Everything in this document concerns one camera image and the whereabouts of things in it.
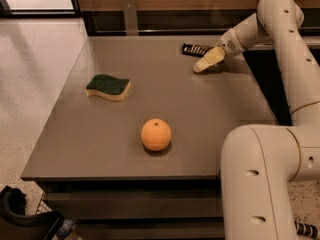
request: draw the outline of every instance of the speckled floor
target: speckled floor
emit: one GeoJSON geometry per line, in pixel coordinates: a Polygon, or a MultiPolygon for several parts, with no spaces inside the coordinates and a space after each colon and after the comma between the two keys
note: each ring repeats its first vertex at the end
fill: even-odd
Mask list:
{"type": "MultiPolygon", "coordinates": [[[[26,193],[28,214],[42,191],[20,175],[86,38],[80,19],[0,20],[0,190],[26,193]]],[[[320,227],[320,183],[288,186],[296,220],[320,227]]]]}

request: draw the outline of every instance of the tiled floor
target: tiled floor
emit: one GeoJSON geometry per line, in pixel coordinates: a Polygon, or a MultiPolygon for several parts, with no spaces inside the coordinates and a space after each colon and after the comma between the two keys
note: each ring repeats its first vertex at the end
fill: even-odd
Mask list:
{"type": "MultiPolygon", "coordinates": [[[[42,192],[20,174],[87,38],[80,19],[0,20],[0,189],[27,194],[34,214],[42,192]]],[[[290,183],[295,218],[320,226],[320,183],[290,183]]]]}

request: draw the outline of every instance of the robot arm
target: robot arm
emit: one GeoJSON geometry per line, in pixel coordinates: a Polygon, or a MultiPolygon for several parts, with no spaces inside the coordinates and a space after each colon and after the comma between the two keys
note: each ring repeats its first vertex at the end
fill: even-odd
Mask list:
{"type": "Polygon", "coordinates": [[[320,67],[298,32],[302,21],[293,0],[260,0],[257,14],[194,66],[199,72],[221,55],[273,40],[294,124],[242,126],[227,136],[221,154],[227,240],[298,239],[287,183],[320,178],[320,67]]]}

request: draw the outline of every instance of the green sponge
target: green sponge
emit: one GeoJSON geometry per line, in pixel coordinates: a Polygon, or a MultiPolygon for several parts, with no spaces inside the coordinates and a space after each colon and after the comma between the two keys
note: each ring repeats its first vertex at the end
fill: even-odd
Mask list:
{"type": "Polygon", "coordinates": [[[86,87],[87,96],[96,95],[111,101],[123,101],[131,82],[110,75],[96,75],[86,87]]]}

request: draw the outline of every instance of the gray tabletop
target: gray tabletop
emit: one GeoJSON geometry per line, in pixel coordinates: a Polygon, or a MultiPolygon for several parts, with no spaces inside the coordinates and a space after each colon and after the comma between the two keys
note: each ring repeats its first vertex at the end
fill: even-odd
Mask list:
{"type": "Polygon", "coordinates": [[[205,37],[89,38],[25,167],[25,180],[212,178],[219,173],[224,138],[252,123],[274,123],[242,56],[220,73],[197,75],[197,58],[181,54],[205,37]],[[123,102],[85,95],[96,74],[129,78],[123,102]],[[165,120],[171,145],[144,149],[143,124],[165,120]]]}

